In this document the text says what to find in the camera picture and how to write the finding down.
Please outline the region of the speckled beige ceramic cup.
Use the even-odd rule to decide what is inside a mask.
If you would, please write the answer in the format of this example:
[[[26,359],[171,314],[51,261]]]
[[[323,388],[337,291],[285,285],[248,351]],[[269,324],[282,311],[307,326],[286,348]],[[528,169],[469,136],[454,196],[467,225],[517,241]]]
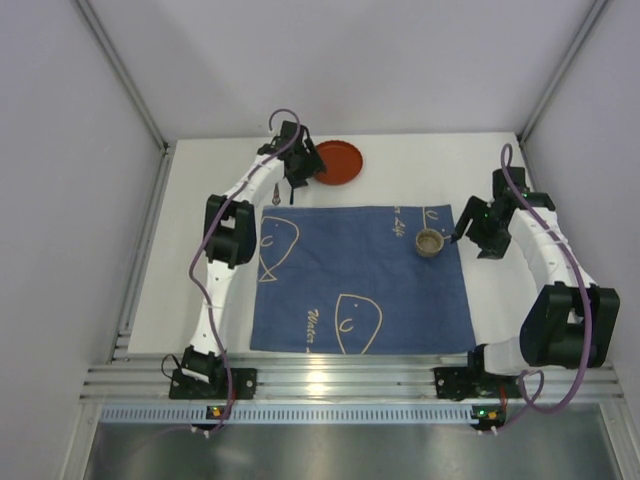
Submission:
[[[440,254],[445,244],[444,237],[436,230],[425,228],[415,238],[415,250],[424,258],[433,258]]]

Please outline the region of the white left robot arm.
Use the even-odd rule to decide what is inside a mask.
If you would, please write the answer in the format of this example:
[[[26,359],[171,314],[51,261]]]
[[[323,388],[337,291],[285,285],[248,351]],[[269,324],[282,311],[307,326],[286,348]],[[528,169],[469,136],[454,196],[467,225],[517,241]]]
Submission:
[[[188,269],[188,277],[202,300],[189,343],[195,352],[215,359],[224,354],[223,319],[237,283],[236,274],[257,249],[259,204],[281,181],[295,190],[325,170],[308,128],[293,115],[258,148],[248,170],[229,190],[208,198],[203,238]]]

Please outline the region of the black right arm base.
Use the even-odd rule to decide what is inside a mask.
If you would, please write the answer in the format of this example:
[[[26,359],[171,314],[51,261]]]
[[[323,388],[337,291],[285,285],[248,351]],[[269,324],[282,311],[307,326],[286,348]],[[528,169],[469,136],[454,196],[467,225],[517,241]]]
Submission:
[[[484,362],[485,346],[480,345],[467,354],[465,366],[437,367],[433,370],[436,395],[439,399],[508,399],[521,397],[515,376],[488,373]]]

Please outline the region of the iridescent rainbow metal fork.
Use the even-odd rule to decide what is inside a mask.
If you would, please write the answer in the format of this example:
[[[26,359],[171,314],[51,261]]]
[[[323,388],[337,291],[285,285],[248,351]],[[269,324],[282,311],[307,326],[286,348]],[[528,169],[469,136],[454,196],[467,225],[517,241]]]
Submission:
[[[277,206],[281,203],[279,185],[275,184],[272,195],[272,204]]]

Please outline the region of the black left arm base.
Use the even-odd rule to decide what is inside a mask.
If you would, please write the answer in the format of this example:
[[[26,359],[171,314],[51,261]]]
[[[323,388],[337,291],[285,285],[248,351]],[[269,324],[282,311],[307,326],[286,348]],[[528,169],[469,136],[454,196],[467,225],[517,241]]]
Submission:
[[[257,387],[257,370],[231,367],[227,375],[221,356],[185,349],[181,361],[172,371],[169,398],[172,400],[251,400]]]

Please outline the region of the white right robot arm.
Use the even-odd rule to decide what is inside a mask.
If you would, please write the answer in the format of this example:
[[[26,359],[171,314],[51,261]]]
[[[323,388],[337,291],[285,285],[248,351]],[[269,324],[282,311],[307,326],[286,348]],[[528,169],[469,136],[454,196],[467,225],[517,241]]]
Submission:
[[[516,336],[476,348],[484,370],[507,376],[534,367],[601,367],[620,309],[618,293],[599,286],[579,265],[555,204],[528,188],[524,168],[494,171],[492,195],[489,201],[469,198],[451,238],[467,237],[483,260],[500,260],[517,245],[537,298]]]

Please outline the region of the orange plastic plate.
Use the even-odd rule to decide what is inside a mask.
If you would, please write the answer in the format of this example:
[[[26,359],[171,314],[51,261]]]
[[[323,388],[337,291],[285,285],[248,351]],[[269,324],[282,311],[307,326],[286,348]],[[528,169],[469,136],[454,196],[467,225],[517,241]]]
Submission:
[[[325,170],[314,178],[325,185],[340,186],[354,180],[363,167],[361,152],[351,143],[328,140],[317,146],[317,151],[325,165]]]

